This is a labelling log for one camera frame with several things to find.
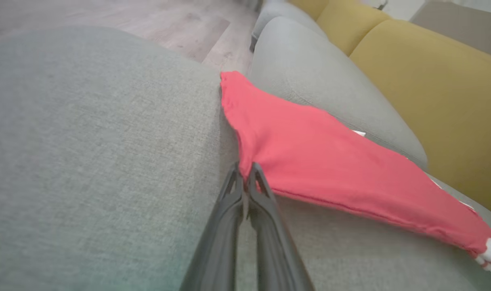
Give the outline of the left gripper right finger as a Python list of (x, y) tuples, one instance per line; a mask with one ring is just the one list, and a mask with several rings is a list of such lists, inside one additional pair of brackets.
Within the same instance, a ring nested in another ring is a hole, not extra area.
[(315, 291), (260, 164), (248, 176), (248, 217), (257, 236), (258, 291)]

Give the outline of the grey sofa seat cushion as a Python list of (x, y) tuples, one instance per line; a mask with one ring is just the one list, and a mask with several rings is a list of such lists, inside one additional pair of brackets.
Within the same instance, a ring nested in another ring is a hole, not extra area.
[(260, 10), (252, 31), (252, 40), (257, 41), (266, 24), (276, 17), (293, 20), (316, 32), (318, 35), (325, 37), (324, 31), (318, 26), (316, 21), (301, 8), (282, 0), (268, 0)]
[(264, 92), (327, 111), (427, 169), (417, 136), (380, 90), (339, 48), (294, 20), (277, 17), (266, 24), (248, 78)]

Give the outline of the yellow sofa back cushion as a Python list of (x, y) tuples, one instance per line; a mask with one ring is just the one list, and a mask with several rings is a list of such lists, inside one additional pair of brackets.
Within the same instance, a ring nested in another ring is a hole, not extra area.
[(330, 0), (289, 0), (289, 2), (308, 14), (313, 20), (317, 20)]
[(359, 0), (329, 0), (316, 23), (329, 41), (349, 56), (360, 41), (390, 15)]
[(491, 55), (390, 19), (350, 59), (415, 133), (429, 173), (491, 210)]

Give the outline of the red white jersey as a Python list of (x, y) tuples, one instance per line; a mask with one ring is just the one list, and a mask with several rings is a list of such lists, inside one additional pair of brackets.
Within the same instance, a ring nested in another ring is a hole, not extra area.
[(221, 90), (244, 177), (258, 164), (276, 194), (430, 236), (491, 272), (491, 227), (408, 158), (321, 109), (256, 88), (240, 72), (221, 72)]

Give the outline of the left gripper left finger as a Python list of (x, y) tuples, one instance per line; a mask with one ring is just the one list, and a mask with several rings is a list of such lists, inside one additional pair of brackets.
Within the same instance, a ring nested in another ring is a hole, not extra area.
[(222, 184), (180, 291), (235, 291), (243, 194), (243, 177), (236, 162)]

